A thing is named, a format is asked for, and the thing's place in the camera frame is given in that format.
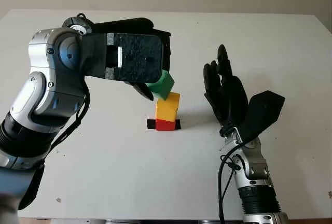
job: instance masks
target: green block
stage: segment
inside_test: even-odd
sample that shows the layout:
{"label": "green block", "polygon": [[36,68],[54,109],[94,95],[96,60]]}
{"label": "green block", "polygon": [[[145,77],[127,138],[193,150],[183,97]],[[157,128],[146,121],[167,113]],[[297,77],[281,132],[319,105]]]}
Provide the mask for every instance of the green block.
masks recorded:
{"label": "green block", "polygon": [[166,100],[172,90],[174,80],[168,71],[163,70],[157,82],[147,83],[146,85],[155,97]]}

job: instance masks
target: red block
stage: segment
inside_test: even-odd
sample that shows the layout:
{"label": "red block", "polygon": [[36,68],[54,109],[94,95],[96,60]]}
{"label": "red block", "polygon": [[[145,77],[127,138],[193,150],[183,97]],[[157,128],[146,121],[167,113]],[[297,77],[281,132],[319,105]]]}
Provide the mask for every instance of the red block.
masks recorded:
{"label": "red block", "polygon": [[156,119],[156,130],[157,131],[174,131],[175,121],[170,122],[162,119]]}

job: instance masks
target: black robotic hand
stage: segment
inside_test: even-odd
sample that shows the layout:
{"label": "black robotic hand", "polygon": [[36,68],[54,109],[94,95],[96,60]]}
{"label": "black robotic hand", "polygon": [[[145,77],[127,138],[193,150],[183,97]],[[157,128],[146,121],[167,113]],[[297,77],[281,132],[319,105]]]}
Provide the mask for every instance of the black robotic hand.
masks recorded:
{"label": "black robotic hand", "polygon": [[221,136],[238,128],[242,140],[250,142],[277,121],[285,98],[265,91],[248,99],[240,79],[233,75],[224,45],[218,48],[218,64],[204,66],[205,97],[222,125]]}
{"label": "black robotic hand", "polygon": [[219,46],[217,59],[218,64],[212,61],[204,66],[205,97],[222,125],[220,134],[225,136],[230,128],[243,122],[248,99],[240,79],[232,74],[224,45]]}
{"label": "black robotic hand", "polygon": [[[83,13],[66,19],[62,25],[82,36],[82,74],[124,81],[143,97],[154,97],[146,82],[156,82],[161,69],[170,70],[170,33],[154,29],[152,21],[134,18],[93,23]],[[118,47],[122,63],[118,64]]]}

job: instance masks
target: robotic hand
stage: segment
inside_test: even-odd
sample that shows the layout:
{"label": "robotic hand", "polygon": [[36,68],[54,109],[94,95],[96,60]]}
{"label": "robotic hand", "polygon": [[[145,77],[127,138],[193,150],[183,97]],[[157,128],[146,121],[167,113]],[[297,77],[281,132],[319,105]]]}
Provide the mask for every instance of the robotic hand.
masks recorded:
{"label": "robotic hand", "polygon": [[[220,223],[224,224],[223,200],[234,174],[247,224],[287,224],[281,212],[266,160],[260,152],[258,135],[277,121],[285,98],[270,91],[253,96],[248,104],[246,93],[232,69],[224,45],[218,49],[218,64],[204,66],[205,97],[222,126],[224,155],[218,173]],[[225,164],[231,168],[230,178],[222,192]]]}
{"label": "robotic hand", "polygon": [[0,126],[0,223],[18,223],[17,210],[36,197],[46,156],[80,125],[90,103],[84,77],[125,81],[153,100],[145,83],[169,71],[169,37],[145,18],[94,24],[81,13],[33,36],[29,78]]}

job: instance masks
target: toy block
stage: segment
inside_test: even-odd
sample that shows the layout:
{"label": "toy block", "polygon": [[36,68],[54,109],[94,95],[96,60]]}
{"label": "toy block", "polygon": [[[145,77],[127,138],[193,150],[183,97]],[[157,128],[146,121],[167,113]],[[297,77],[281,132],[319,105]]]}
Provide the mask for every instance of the toy block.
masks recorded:
{"label": "toy block", "polygon": [[180,101],[180,94],[171,92],[167,100],[158,99],[156,104],[156,119],[174,122]]}
{"label": "toy block", "polygon": [[175,121],[170,122],[166,120],[156,119],[156,130],[157,131],[174,131]]}
{"label": "toy block", "polygon": [[174,80],[170,73],[162,70],[160,79],[155,83],[146,83],[150,91],[157,98],[166,100],[174,85]]}
{"label": "toy block", "polygon": [[[156,129],[156,120],[155,119],[147,119],[146,120],[146,127],[148,129]],[[181,122],[179,119],[175,120],[175,130],[180,130],[181,129]]]}

